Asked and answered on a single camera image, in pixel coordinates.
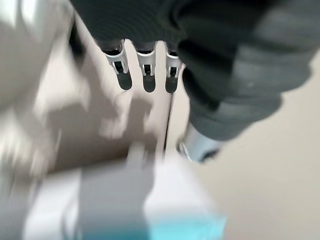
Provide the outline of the robot left hand black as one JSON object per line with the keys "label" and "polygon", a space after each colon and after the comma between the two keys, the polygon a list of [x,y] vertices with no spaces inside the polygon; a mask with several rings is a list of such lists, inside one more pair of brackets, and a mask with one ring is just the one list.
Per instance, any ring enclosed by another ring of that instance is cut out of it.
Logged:
{"label": "robot left hand black", "polygon": [[164,41],[185,68],[182,154],[203,162],[303,85],[320,47],[317,0],[74,0],[101,48]]}

